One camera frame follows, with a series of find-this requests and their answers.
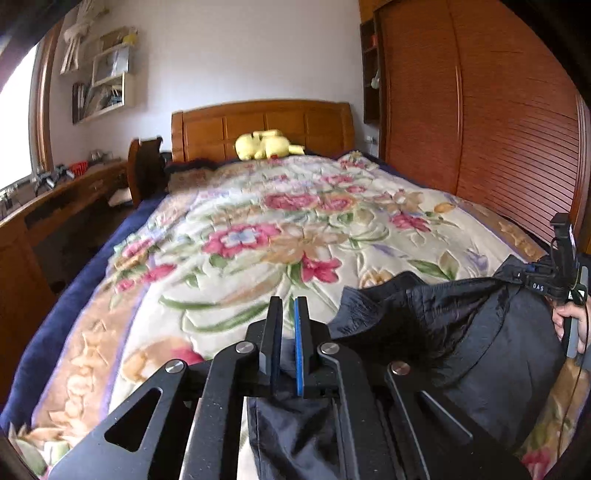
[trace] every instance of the blue bedsheet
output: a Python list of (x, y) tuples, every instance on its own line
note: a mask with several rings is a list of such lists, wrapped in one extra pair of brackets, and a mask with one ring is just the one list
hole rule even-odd
[(164, 195), (161, 195), (143, 201), (138, 209), (123, 221), (109, 241), (68, 286), (43, 321), (22, 355), (8, 401), (0, 414), (0, 427), (5, 432), (8, 432), (11, 422), (16, 428), (23, 424), (30, 425), (33, 410), (56, 367), (74, 322), (105, 276), (114, 246), (137, 231), (163, 198)]

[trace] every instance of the wooden wardrobe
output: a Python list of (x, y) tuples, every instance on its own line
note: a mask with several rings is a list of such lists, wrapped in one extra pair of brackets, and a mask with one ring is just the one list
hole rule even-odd
[(556, 212), (580, 229), (589, 111), (536, 34), (498, 0), (391, 1), (375, 20), (380, 155), (546, 241)]

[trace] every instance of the blue gripper pad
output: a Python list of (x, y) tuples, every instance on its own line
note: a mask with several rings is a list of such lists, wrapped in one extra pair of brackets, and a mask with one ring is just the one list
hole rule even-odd
[(298, 301), (294, 302), (294, 314), (295, 314), (295, 384), (297, 386), (297, 394), (299, 397), (304, 396), (304, 352), (301, 345), (301, 319), (300, 319), (300, 308), (298, 307)]

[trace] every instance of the metal screw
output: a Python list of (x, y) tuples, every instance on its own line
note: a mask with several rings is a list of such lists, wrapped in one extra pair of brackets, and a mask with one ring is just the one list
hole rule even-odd
[(390, 370), (394, 375), (408, 375), (410, 373), (410, 365), (402, 360), (396, 360), (390, 364)]
[(334, 355), (339, 349), (339, 345), (333, 342), (326, 342), (320, 345), (320, 351), (325, 355)]
[(164, 369), (169, 373), (169, 374), (177, 374), (180, 371), (182, 371), (184, 368), (184, 363), (182, 360), (171, 360), (170, 362), (168, 362), (166, 364), (166, 366), (164, 367)]
[(254, 349), (254, 344), (250, 342), (240, 342), (238, 345), (236, 345), (236, 351), (238, 353), (250, 353)]

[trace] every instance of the black fabric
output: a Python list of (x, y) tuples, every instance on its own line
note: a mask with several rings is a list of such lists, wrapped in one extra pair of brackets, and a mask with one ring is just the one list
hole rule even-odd
[[(316, 155), (314, 152), (308, 150), (308, 149), (304, 149), (304, 155)], [(232, 163), (240, 163), (242, 160), (240, 160), (240, 158), (231, 158), (230, 160), (226, 160), (226, 161), (213, 161), (210, 160), (209, 158), (195, 158), (191, 161), (186, 161), (186, 162), (173, 162), (172, 159), (168, 160), (164, 166), (164, 171), (166, 172), (167, 175), (170, 175), (171, 173), (178, 173), (181, 171), (187, 171), (187, 170), (196, 170), (198, 168), (208, 168), (209, 170), (217, 170), (220, 167), (223, 167), (225, 165), (229, 165)]]
[[(496, 278), (426, 285), (405, 272), (364, 290), (345, 288), (329, 323), (333, 339), (364, 361), (403, 359), (422, 370), (508, 450), (535, 425), (564, 363), (546, 301)], [(293, 340), (284, 339), (281, 374), (294, 376)], [(338, 453), (328, 401), (283, 393), (249, 399), (249, 434), (261, 480), (336, 479)]]

